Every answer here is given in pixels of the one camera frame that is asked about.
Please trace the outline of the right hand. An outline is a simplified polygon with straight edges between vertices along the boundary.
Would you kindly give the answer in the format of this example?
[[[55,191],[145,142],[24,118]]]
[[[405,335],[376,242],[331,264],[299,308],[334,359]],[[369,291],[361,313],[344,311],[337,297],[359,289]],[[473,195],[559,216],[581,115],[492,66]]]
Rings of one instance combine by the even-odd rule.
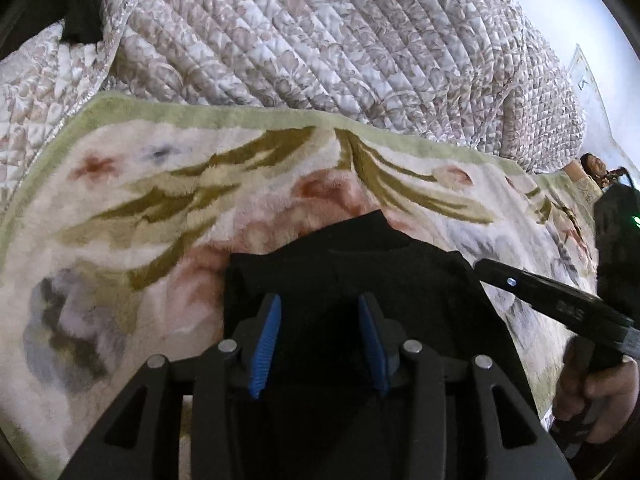
[[[567,422],[582,414],[588,404],[603,402],[602,411],[586,437],[588,443],[601,444],[616,437],[629,422],[639,395],[639,370],[635,360],[623,362],[603,372],[585,375],[577,366],[577,338],[564,352],[563,368],[556,384],[552,414]]]

